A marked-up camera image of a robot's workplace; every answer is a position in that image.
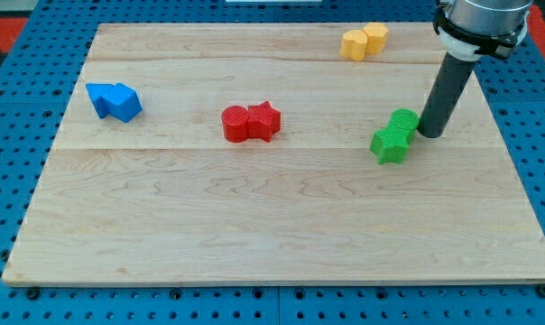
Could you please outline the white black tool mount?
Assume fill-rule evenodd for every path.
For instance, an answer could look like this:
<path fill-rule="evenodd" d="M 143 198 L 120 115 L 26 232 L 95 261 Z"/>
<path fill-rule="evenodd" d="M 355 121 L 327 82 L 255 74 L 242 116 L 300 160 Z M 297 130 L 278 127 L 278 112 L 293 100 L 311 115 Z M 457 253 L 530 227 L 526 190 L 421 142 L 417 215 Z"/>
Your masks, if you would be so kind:
<path fill-rule="evenodd" d="M 438 5 L 435 33 L 453 57 L 511 56 L 527 34 L 527 5 Z"/>

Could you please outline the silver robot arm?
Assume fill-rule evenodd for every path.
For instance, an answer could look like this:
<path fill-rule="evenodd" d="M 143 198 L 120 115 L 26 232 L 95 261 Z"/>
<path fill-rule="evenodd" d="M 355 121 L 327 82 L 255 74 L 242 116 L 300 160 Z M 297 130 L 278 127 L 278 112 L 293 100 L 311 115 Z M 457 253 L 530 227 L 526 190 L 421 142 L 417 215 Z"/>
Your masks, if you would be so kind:
<path fill-rule="evenodd" d="M 440 137 L 484 56 L 506 60 L 525 38 L 532 0 L 438 0 L 433 29 L 446 49 L 418 131 Z"/>

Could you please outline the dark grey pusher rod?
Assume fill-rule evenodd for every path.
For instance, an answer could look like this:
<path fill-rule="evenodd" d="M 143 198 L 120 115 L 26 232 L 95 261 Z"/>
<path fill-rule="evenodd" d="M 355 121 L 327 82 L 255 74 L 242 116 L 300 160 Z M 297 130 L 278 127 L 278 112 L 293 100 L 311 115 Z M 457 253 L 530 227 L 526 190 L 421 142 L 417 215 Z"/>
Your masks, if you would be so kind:
<path fill-rule="evenodd" d="M 473 61 L 445 54 L 420 115 L 418 131 L 421 135 L 438 138 L 444 133 L 475 65 Z"/>

